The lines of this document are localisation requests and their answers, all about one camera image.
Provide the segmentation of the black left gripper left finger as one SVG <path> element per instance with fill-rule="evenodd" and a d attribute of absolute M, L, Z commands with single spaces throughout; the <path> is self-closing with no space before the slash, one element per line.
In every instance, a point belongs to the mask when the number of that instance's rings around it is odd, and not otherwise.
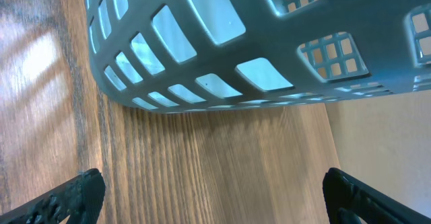
<path fill-rule="evenodd" d="M 5 224 L 96 223 L 104 202 L 106 185 L 100 171 L 92 168 L 49 190 L 22 206 L 1 215 Z"/>

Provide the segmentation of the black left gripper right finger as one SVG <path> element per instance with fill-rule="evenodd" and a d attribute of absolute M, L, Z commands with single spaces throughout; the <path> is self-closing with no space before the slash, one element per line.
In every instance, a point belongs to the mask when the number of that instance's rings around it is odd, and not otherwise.
<path fill-rule="evenodd" d="M 323 179 L 330 224 L 430 224 L 430 218 L 332 167 Z"/>

